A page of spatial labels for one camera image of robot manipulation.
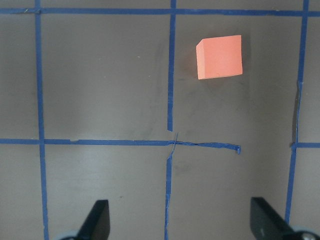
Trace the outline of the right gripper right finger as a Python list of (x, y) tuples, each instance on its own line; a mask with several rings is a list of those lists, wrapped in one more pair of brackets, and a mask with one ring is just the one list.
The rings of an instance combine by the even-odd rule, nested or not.
[(256, 240), (284, 240), (295, 233), (263, 197), (250, 200), (250, 230)]

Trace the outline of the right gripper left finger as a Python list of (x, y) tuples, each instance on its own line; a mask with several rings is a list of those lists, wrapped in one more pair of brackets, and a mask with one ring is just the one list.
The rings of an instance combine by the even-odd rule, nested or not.
[(110, 235), (110, 210), (107, 199), (97, 200), (80, 230), (78, 240), (107, 240)]

